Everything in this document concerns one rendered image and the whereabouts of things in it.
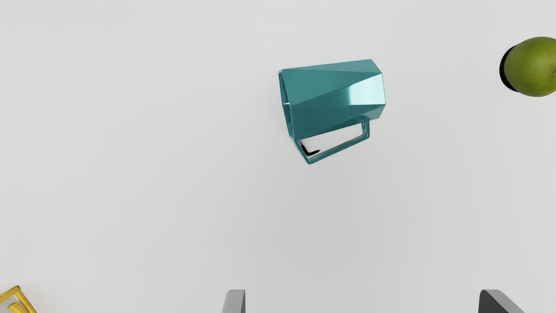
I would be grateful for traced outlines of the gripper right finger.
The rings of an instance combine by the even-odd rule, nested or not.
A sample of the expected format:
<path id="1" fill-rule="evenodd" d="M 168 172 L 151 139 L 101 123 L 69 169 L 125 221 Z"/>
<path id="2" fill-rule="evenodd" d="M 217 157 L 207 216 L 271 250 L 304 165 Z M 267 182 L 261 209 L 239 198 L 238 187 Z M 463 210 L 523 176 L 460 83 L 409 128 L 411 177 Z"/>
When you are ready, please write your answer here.
<path id="1" fill-rule="evenodd" d="M 525 313 L 500 290 L 481 290 L 478 313 Z"/>

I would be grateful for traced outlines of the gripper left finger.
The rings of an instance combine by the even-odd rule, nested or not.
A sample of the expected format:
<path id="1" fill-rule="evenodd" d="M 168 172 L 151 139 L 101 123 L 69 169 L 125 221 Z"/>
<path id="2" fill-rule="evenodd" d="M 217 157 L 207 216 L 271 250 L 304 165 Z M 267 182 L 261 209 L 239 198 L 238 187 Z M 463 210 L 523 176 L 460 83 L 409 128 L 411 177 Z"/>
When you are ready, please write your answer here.
<path id="1" fill-rule="evenodd" d="M 222 313 L 245 313 L 245 290 L 228 290 Z"/>

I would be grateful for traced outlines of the teal faceted mug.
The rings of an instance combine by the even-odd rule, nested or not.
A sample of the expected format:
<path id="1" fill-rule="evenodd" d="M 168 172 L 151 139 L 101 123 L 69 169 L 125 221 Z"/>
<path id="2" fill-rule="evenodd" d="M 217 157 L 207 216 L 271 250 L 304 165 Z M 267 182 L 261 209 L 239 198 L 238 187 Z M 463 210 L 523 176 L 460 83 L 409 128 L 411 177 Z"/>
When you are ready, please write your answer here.
<path id="1" fill-rule="evenodd" d="M 278 80 L 289 137 L 308 164 L 369 139 L 370 121 L 387 104 L 383 73 L 370 59 L 282 69 Z M 361 135 L 328 150 L 308 151 L 302 143 L 354 125 Z"/>

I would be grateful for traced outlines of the yellow box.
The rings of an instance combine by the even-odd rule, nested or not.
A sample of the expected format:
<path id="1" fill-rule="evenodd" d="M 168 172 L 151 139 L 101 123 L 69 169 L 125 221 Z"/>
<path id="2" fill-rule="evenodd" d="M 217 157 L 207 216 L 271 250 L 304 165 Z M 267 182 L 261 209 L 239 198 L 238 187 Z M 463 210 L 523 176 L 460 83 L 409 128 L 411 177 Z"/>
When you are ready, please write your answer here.
<path id="1" fill-rule="evenodd" d="M 37 313 L 19 286 L 0 294 L 0 313 Z"/>

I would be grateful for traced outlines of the green apple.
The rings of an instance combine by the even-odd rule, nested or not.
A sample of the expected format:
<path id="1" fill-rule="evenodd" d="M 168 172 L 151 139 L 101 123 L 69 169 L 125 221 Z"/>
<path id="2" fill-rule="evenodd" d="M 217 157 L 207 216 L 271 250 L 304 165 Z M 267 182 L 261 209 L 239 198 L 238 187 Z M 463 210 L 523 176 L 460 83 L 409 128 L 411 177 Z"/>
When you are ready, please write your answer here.
<path id="1" fill-rule="evenodd" d="M 556 92 L 556 38 L 534 37 L 515 45 L 503 62 L 508 84 L 527 97 Z"/>

